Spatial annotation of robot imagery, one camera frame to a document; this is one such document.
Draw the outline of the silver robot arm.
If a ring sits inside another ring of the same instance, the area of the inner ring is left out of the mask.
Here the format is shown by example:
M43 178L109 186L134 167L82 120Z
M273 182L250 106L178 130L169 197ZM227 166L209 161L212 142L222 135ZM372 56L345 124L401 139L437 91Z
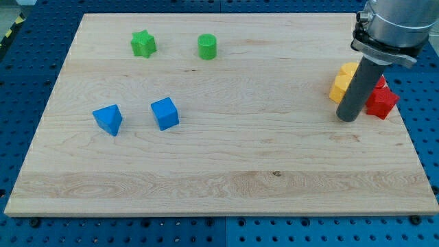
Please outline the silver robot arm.
M377 64L412 68L438 22L438 0L369 0L356 14L351 48Z

